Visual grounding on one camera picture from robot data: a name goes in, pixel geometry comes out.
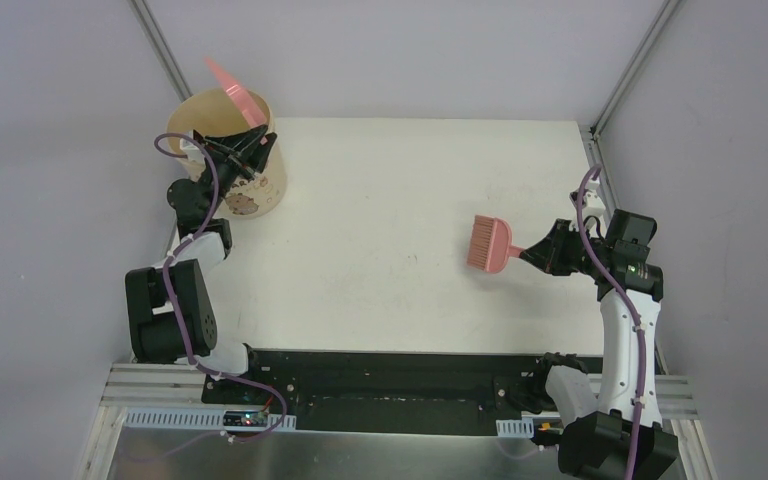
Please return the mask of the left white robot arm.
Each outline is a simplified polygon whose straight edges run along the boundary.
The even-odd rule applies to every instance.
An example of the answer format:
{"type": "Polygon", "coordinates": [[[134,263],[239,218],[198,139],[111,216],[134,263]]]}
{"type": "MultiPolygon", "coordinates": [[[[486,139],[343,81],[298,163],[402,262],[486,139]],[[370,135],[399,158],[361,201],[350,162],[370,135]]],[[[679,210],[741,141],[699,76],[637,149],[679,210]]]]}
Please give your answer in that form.
{"type": "Polygon", "coordinates": [[[228,375],[229,394],[253,404],[264,394],[265,378],[250,368],[254,355],[246,343],[221,338],[205,275],[227,259],[233,246],[229,221],[216,215],[219,204],[235,183],[254,179],[277,136],[262,125],[227,136],[192,131],[157,139],[178,141],[179,158],[193,157],[203,170],[196,179],[178,179],[167,189],[178,245],[155,265],[125,276],[133,354],[140,363],[183,363],[214,377],[228,375]]]}

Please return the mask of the pink hand brush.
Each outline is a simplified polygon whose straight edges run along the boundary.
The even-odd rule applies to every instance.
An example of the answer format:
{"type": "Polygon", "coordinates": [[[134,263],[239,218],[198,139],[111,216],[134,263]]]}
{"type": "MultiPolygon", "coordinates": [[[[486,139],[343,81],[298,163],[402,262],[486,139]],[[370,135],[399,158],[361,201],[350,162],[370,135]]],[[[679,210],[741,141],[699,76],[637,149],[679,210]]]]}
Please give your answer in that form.
{"type": "Polygon", "coordinates": [[[475,215],[466,265],[488,274],[500,273],[510,258],[519,258],[524,248],[512,243],[510,225],[497,217],[475,215]]]}

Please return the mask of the pink plastic dustpan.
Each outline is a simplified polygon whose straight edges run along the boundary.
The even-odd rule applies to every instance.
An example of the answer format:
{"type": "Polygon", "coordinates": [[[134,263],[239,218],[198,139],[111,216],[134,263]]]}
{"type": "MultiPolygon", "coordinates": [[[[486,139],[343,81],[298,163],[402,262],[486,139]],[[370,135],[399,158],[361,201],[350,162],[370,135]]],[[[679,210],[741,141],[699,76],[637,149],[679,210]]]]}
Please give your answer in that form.
{"type": "Polygon", "coordinates": [[[212,58],[205,57],[204,62],[219,86],[250,126],[269,125],[269,110],[257,100],[248,88],[212,58]]]}

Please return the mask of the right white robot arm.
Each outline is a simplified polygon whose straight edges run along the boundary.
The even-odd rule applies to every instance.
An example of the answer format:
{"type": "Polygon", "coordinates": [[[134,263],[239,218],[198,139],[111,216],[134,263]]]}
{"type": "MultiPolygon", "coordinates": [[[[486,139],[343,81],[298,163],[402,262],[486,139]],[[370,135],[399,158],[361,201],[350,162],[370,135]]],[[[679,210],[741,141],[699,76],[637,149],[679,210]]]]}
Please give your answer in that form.
{"type": "Polygon", "coordinates": [[[553,276],[594,280],[603,323],[602,381],[589,389],[573,354],[547,353],[524,377],[524,409],[561,416],[558,467],[579,479],[659,479],[679,456],[656,395],[655,330],[663,272],[647,262],[657,230],[651,217],[619,210],[605,236],[581,221],[556,220],[520,257],[553,276]]]}

